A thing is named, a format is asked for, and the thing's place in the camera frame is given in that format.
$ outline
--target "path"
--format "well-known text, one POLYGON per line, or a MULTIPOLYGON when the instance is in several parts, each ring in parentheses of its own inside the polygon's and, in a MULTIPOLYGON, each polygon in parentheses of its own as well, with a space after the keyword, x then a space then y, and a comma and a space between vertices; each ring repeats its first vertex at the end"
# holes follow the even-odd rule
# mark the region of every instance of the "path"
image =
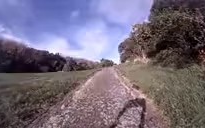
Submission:
POLYGON ((165 128, 151 102, 128 84, 114 68, 103 69, 29 127, 165 128))

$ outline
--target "wooded hillside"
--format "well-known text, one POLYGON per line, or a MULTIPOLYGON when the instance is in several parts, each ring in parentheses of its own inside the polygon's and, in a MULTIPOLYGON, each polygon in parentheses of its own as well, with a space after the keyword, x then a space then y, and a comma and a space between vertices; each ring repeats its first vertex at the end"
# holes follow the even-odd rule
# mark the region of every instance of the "wooded hillside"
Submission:
POLYGON ((21 43, 0 40, 0 72, 57 72, 93 69, 99 63, 62 57, 48 51, 29 48, 21 43))
POLYGON ((155 0, 149 22, 134 25, 119 46, 121 62, 147 57, 182 68, 205 61, 205 0, 155 0))

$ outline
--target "grass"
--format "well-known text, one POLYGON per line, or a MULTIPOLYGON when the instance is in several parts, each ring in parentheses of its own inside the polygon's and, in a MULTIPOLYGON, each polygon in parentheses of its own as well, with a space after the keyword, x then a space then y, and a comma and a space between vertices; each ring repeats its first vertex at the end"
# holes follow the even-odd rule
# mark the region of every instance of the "grass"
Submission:
POLYGON ((0 74, 0 128, 27 126, 95 72, 0 74))
POLYGON ((173 70, 124 64, 119 69, 154 100, 171 128, 205 128, 205 73, 198 66, 173 70))

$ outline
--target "gravel path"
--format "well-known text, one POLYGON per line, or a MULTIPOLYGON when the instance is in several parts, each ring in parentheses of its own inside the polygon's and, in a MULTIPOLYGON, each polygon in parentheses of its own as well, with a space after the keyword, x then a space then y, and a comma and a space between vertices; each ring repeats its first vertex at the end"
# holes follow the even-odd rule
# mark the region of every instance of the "gravel path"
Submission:
POLYGON ((30 128, 165 128, 145 97, 106 68, 40 117, 30 128))

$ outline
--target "blue sky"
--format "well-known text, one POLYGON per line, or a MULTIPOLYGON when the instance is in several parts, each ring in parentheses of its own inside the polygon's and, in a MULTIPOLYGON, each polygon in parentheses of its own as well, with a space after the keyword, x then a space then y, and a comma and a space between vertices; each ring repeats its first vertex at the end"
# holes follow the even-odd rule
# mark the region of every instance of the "blue sky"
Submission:
POLYGON ((152 0, 0 0, 0 37, 37 49, 119 62, 132 24, 148 19, 152 0))

